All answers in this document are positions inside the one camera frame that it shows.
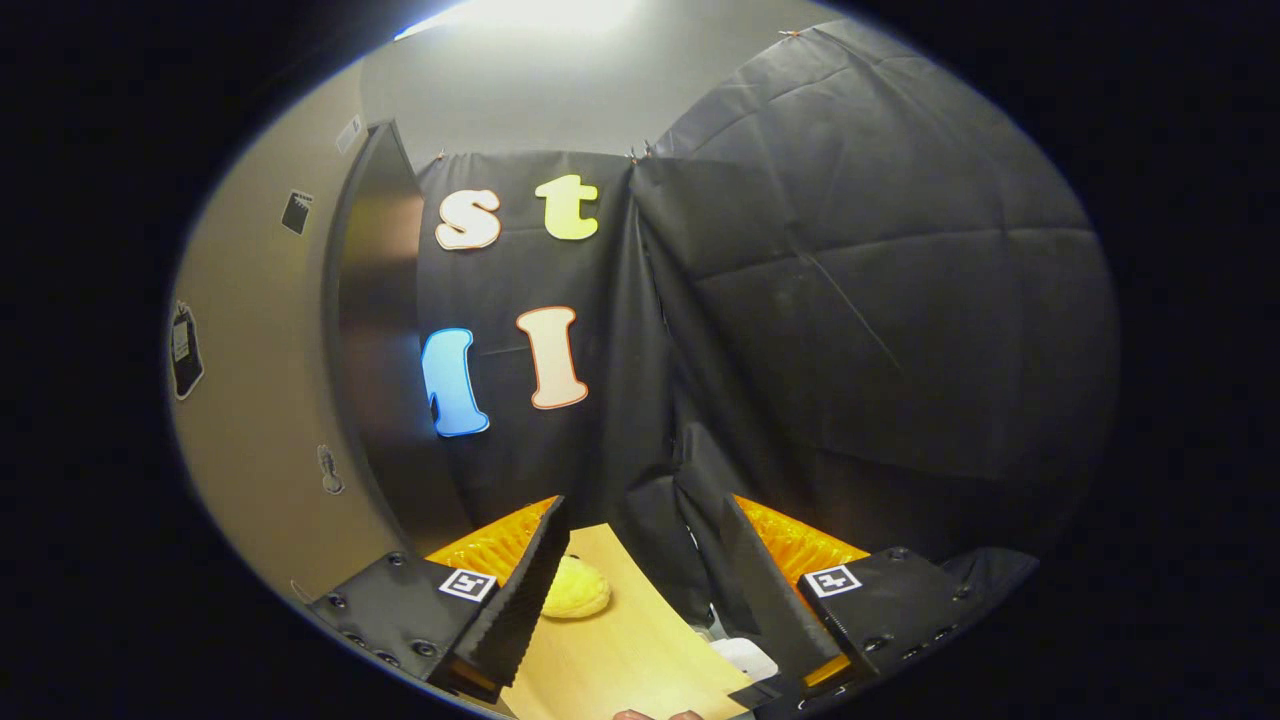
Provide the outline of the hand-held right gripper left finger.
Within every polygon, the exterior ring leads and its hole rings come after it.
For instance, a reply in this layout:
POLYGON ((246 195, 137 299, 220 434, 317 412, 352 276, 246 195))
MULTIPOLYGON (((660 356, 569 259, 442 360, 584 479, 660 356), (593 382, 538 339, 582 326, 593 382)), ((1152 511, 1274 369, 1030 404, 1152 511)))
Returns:
POLYGON ((339 638, 413 682, 497 701, 515 683, 570 541, 556 495, 426 557, 393 551, 308 601, 339 638))

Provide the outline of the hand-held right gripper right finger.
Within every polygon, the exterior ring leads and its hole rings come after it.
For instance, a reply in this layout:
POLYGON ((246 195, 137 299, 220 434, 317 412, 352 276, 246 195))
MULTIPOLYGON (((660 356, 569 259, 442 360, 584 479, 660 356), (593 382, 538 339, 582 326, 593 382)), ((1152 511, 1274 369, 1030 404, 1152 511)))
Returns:
POLYGON ((781 676, 806 697, 878 685, 1001 601, 1001 552, 937 564, 902 546, 854 548, 728 495, 721 542, 781 676))

